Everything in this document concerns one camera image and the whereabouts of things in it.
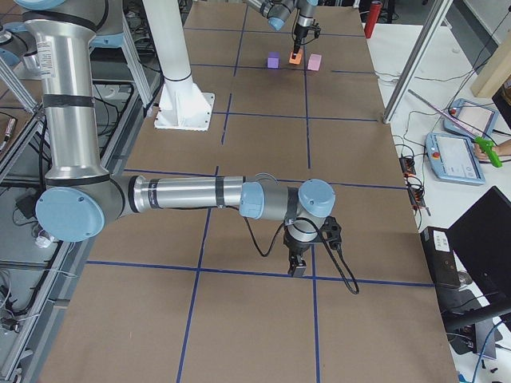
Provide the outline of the person's right hand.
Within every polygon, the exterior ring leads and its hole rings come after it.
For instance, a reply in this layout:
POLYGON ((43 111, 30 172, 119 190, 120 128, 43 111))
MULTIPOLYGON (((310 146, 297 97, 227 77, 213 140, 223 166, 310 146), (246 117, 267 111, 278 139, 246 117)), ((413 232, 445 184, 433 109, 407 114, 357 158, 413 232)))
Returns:
POLYGON ((476 142, 473 150, 479 161, 490 161, 489 152, 493 152, 496 156, 503 156, 503 152, 498 145, 491 144, 486 140, 476 142))

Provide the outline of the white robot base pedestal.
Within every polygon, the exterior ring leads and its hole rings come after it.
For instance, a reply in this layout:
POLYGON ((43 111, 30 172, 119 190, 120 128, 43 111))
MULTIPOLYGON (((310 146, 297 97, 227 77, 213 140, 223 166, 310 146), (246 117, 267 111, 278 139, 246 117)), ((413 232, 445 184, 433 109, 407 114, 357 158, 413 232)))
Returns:
POLYGON ((164 78, 155 127, 208 130, 215 95, 201 92, 193 80, 178 2, 148 0, 143 5, 164 78))

